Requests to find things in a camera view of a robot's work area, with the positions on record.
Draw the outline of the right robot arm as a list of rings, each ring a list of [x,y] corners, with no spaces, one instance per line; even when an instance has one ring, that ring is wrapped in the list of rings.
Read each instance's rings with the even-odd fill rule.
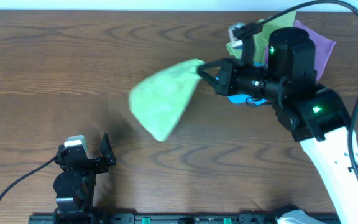
[[[341,223],[358,223],[358,145],[340,96],[316,81],[316,47],[307,31],[271,33],[268,66],[223,58],[197,72],[219,95],[239,93],[271,101],[278,122],[317,168]]]

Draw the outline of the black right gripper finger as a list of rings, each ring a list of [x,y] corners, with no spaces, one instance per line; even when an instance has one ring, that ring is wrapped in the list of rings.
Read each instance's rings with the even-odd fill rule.
[[[198,75],[205,80],[214,90],[217,90],[217,87],[219,86],[218,80],[211,76],[210,74],[208,74],[206,71],[204,70],[198,70],[197,71]]]
[[[214,60],[212,62],[207,62],[207,63],[204,63],[204,64],[198,66],[197,72],[201,73],[201,72],[204,72],[208,68],[220,67],[220,65],[221,65],[221,59]]]

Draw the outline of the light green microfiber cloth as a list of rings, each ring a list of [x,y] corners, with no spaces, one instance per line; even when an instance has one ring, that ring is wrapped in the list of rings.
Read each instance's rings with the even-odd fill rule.
[[[129,93],[129,109],[152,137],[167,140],[186,110],[201,77],[199,59],[186,60],[142,80]]]

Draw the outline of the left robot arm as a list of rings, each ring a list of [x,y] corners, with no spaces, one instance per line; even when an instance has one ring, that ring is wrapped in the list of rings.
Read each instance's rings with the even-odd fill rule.
[[[108,216],[93,206],[96,176],[116,164],[108,135],[102,137],[101,156],[89,159],[87,150],[83,135],[71,136],[58,147],[55,163],[63,172],[53,183],[57,204],[53,223],[109,223]]]

